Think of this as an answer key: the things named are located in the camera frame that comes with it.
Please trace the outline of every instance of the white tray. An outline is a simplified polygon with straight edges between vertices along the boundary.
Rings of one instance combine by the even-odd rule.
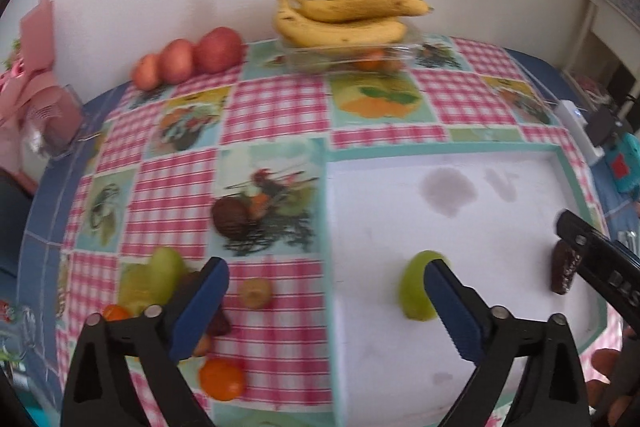
[[[603,301],[582,279],[566,296],[549,290],[558,212],[568,208],[589,219],[575,176],[560,148],[520,148],[529,150],[345,160],[352,150],[328,163],[328,307],[339,425],[437,423],[473,371],[439,320],[402,314],[398,282],[419,251],[446,255],[489,306],[544,321],[565,314],[578,349],[604,329]],[[513,397],[523,367],[517,360],[498,405]]]

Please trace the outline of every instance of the clear plastic box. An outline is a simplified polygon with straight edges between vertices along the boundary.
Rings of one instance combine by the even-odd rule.
[[[422,47],[422,34],[418,28],[407,20],[402,22],[407,26],[407,32],[402,41],[393,44],[297,48],[280,37],[278,45],[287,68],[296,73],[370,71],[391,74],[410,67]]]

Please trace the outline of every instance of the screw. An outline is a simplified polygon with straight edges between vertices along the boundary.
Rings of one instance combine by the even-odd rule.
[[[101,315],[99,313],[92,313],[86,318],[84,323],[87,326],[95,326],[98,322],[100,322],[100,316]]]
[[[551,315],[551,320],[553,320],[553,322],[558,326],[566,326],[566,317],[561,313],[554,313]]]
[[[504,306],[494,306],[493,308],[491,308],[491,314],[496,319],[508,319],[509,315],[511,315],[509,313],[509,310]]]
[[[154,317],[158,317],[158,315],[160,315],[161,313],[162,313],[162,306],[158,304],[151,304],[151,306],[149,306],[149,308],[145,310],[145,316],[149,317],[150,319]]]

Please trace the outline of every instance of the gray stain on tray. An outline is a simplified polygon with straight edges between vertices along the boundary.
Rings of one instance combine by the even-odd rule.
[[[433,210],[447,217],[456,217],[460,208],[478,199],[471,180],[451,167],[430,172],[422,181],[421,194]]]
[[[498,194],[503,201],[513,203],[513,201],[518,199],[516,186],[513,184],[513,181],[518,179],[517,174],[507,172],[504,176],[500,176],[495,170],[487,169],[484,171],[484,179],[494,188],[495,193]]]

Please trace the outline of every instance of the banana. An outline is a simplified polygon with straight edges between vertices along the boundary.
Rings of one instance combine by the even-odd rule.
[[[380,17],[424,15],[431,8],[423,0],[295,0],[298,12],[320,22],[348,22]]]
[[[276,30],[302,48],[361,46],[398,42],[406,26],[395,17],[331,24],[307,19],[296,12],[289,0],[278,2],[274,18]]]

